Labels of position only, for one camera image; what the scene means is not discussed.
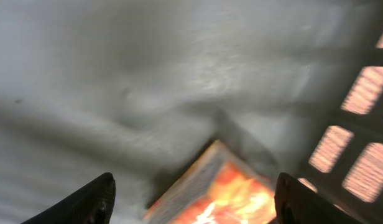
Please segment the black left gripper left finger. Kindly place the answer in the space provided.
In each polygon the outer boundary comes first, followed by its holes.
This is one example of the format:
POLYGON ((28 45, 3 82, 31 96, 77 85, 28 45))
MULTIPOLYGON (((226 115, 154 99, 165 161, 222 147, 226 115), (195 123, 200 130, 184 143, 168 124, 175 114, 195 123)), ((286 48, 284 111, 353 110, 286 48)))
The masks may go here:
POLYGON ((105 172, 22 224, 109 224, 115 198, 115 179, 105 172))

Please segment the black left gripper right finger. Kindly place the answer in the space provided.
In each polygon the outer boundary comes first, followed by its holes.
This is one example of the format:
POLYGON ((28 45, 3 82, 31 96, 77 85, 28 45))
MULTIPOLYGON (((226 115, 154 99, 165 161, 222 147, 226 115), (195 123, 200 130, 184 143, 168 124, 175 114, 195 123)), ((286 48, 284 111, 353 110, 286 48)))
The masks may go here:
POLYGON ((276 220, 280 224, 364 224, 302 184, 286 172, 275 188, 276 220))

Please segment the orange flame-print box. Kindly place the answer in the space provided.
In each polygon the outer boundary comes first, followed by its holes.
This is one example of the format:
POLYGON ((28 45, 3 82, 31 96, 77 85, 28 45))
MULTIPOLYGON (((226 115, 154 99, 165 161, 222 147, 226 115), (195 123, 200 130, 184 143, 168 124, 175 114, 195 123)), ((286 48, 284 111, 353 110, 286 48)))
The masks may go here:
POLYGON ((148 224, 266 224, 276 217, 270 181, 214 141, 146 211, 148 224))

